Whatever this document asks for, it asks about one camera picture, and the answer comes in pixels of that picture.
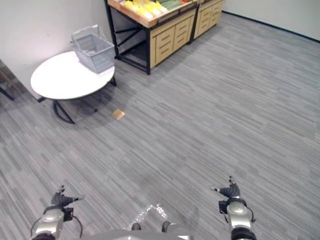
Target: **table top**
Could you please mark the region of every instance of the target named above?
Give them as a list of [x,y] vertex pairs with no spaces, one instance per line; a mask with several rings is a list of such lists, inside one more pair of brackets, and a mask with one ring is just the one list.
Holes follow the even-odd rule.
[[43,62],[31,76],[33,90],[48,99],[77,99],[103,88],[114,76],[115,67],[97,74],[79,62],[74,51]]

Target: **gray plastic basket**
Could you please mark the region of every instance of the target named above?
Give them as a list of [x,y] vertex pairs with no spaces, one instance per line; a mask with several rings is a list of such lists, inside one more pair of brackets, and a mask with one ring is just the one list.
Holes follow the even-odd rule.
[[115,65],[115,46],[106,40],[98,25],[82,28],[71,35],[69,43],[79,61],[99,74]]

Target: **green vegetable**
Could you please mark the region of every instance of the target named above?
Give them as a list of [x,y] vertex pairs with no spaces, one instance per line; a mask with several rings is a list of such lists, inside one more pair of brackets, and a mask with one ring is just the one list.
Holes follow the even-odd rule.
[[161,3],[162,6],[164,6],[168,10],[175,9],[176,7],[180,6],[182,4],[181,1],[176,0],[167,0],[163,3]]

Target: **wooden drawer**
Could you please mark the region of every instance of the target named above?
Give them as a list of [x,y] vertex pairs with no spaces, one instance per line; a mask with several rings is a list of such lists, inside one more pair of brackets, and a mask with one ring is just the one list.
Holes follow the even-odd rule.
[[191,17],[175,25],[174,41],[173,41],[174,51],[181,48],[190,40],[189,31],[192,26],[190,24],[190,21],[191,21]]
[[220,12],[221,11],[221,4],[222,4],[222,1],[219,1],[219,2],[217,2],[217,3],[215,3],[215,4],[213,4],[213,6],[212,6],[212,13],[214,14],[214,13],[218,13],[218,12]]
[[216,12],[214,14],[211,14],[210,22],[209,22],[209,28],[211,28],[212,26],[214,26],[214,25],[216,25],[218,23],[219,16],[220,16],[220,12]]
[[207,7],[200,12],[198,35],[201,35],[209,28],[211,9],[212,6]]
[[158,64],[173,52],[175,27],[170,27],[155,37],[155,63]]

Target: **wall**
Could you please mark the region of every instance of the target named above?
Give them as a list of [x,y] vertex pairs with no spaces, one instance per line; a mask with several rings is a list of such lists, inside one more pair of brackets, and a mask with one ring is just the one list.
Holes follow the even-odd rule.
[[320,40],[320,0],[225,0],[223,10]]
[[73,32],[94,24],[111,40],[104,0],[0,0],[0,59],[39,99],[30,85],[33,71],[70,50]]

